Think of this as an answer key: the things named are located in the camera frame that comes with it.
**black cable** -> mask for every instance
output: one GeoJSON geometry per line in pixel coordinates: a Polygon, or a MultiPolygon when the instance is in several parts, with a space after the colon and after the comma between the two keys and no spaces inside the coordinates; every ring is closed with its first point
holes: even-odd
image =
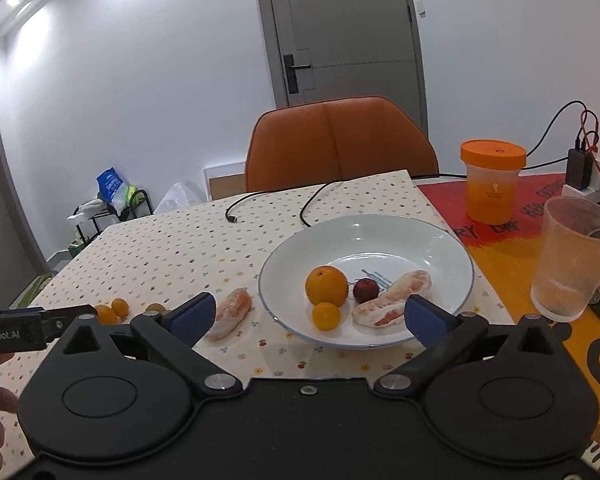
{"type": "Polygon", "coordinates": [[[466,178],[466,175],[456,175],[453,173],[437,173],[434,175],[418,175],[418,176],[412,176],[411,180],[422,180],[424,178],[439,178],[441,176],[451,176],[453,178],[466,178]]]}
{"type": "Polygon", "coordinates": [[[520,170],[520,171],[536,170],[537,168],[544,168],[545,166],[550,166],[552,164],[557,164],[558,162],[564,162],[568,158],[569,157],[564,156],[563,158],[558,158],[556,160],[552,160],[551,162],[545,162],[544,164],[538,164],[537,166],[527,166],[526,168],[522,168],[522,170],[520,170]]]}
{"type": "Polygon", "coordinates": [[[327,182],[326,184],[322,184],[322,186],[320,186],[318,191],[316,191],[314,194],[311,195],[311,198],[304,203],[304,205],[302,206],[302,209],[300,210],[300,221],[304,225],[306,225],[307,227],[311,227],[311,224],[309,224],[309,222],[307,222],[304,219],[304,216],[302,216],[302,215],[304,214],[306,209],[309,207],[309,204],[314,201],[314,198],[318,195],[318,193],[320,193],[325,187],[330,186],[331,184],[340,184],[342,182],[346,182],[346,180],[339,180],[337,182],[327,182]]]}
{"type": "MultiPolygon", "coordinates": [[[[466,175],[456,175],[453,173],[437,173],[437,174],[433,174],[433,175],[419,175],[419,176],[412,176],[411,179],[412,180],[422,180],[424,178],[439,178],[441,176],[451,176],[451,177],[455,177],[455,178],[466,178],[466,175]]],[[[320,193],[325,187],[329,186],[330,184],[339,184],[342,182],[348,182],[348,180],[341,180],[336,182],[328,182],[326,184],[324,184],[323,186],[320,186],[320,188],[318,189],[318,191],[316,191],[314,194],[311,195],[311,198],[309,200],[307,200],[304,205],[302,206],[302,209],[300,210],[300,220],[301,222],[306,225],[307,227],[311,227],[311,224],[309,224],[309,222],[307,222],[304,219],[304,212],[306,211],[306,209],[311,205],[311,202],[314,201],[314,198],[316,196],[318,196],[318,193],[320,193]]]]}
{"type": "Polygon", "coordinates": [[[239,203],[244,202],[245,200],[253,198],[254,196],[264,195],[265,193],[268,193],[268,192],[269,191],[257,191],[255,193],[248,194],[247,196],[243,196],[242,198],[236,200],[227,209],[224,210],[224,217],[227,219],[227,221],[231,222],[232,224],[235,224],[238,221],[238,217],[229,215],[229,212],[231,211],[231,209],[236,207],[239,203]]]}
{"type": "Polygon", "coordinates": [[[588,110],[587,105],[584,104],[582,101],[579,101],[579,100],[574,100],[574,101],[571,101],[571,102],[565,104],[562,108],[560,108],[560,111],[558,111],[558,113],[554,116],[554,118],[552,119],[552,121],[549,123],[549,126],[545,130],[544,135],[542,137],[540,137],[540,140],[538,140],[538,143],[533,147],[533,149],[531,149],[531,151],[529,151],[526,154],[526,156],[530,156],[535,150],[537,150],[540,147],[540,144],[542,144],[542,142],[544,141],[544,138],[547,136],[547,134],[549,133],[549,131],[551,130],[551,128],[554,126],[555,121],[557,121],[558,117],[560,117],[560,115],[562,114],[562,112],[565,111],[567,108],[569,108],[571,105],[581,105],[584,108],[585,111],[588,110]]]}

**power strip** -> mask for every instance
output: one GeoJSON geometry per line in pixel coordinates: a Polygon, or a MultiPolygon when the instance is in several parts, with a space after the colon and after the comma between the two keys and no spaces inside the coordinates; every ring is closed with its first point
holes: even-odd
{"type": "MultiPolygon", "coordinates": [[[[600,165],[600,158],[596,157],[598,164],[600,165]]],[[[583,200],[589,200],[590,202],[600,202],[600,172],[598,168],[593,166],[591,171],[591,180],[589,187],[583,190],[575,189],[574,187],[565,184],[562,186],[562,196],[571,196],[574,198],[581,198],[583,200]]]]}

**blue gripper pad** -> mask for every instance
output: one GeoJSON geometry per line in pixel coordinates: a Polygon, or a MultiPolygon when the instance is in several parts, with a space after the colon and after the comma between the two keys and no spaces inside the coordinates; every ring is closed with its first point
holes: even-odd
{"type": "Polygon", "coordinates": [[[216,321],[216,300],[208,292],[162,316],[160,324],[189,346],[195,345],[216,321]]]}
{"type": "Polygon", "coordinates": [[[456,316],[425,300],[419,294],[411,294],[407,298],[404,305],[404,322],[424,348],[431,348],[459,324],[456,316]]]}

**red and yellow tablecloth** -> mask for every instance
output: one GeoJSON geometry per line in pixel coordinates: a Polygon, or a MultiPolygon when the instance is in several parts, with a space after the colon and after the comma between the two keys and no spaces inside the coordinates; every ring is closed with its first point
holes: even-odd
{"type": "MultiPolygon", "coordinates": [[[[542,212],[549,198],[560,195],[563,184],[561,174],[520,178],[516,213],[502,226],[478,224],[465,215],[465,182],[420,186],[468,248],[516,322],[523,314],[535,311],[529,291],[539,251],[542,212]]],[[[600,320],[587,309],[576,321],[550,323],[600,402],[600,320]]],[[[586,455],[600,472],[600,421],[586,455]]]]}

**door handle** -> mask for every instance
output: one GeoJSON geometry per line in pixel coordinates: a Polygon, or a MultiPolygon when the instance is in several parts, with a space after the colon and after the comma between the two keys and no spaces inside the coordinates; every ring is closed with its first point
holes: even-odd
{"type": "Polygon", "coordinates": [[[286,72],[286,84],[290,94],[297,94],[298,90],[298,78],[296,77],[296,70],[307,70],[312,68],[311,65],[294,65],[294,55],[285,54],[282,59],[285,63],[286,72]]]}

